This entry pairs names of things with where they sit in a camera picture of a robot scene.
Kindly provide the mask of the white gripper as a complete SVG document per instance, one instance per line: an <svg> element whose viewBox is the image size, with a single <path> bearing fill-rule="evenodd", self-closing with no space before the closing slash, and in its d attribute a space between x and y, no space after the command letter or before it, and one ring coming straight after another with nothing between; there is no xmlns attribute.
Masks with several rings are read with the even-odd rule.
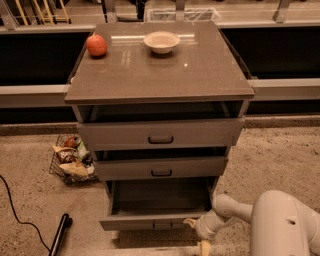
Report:
<svg viewBox="0 0 320 256"><path fill-rule="evenodd" d="M197 220L186 218L183 223L196 230L201 239L198 243L200 256L210 256L211 242L218 231L228 224L229 218L220 216L214 210L207 212Z"/></svg>

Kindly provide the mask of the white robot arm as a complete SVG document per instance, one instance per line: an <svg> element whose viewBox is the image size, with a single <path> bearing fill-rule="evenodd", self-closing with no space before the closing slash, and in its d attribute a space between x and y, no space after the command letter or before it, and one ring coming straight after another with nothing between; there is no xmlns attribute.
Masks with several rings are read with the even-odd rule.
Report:
<svg viewBox="0 0 320 256"><path fill-rule="evenodd" d="M209 212L184 223L201 239L201 256L209 256L214 236L236 220L250 225L250 256L320 254L320 214L278 190L262 193L252 205L218 195Z"/></svg>

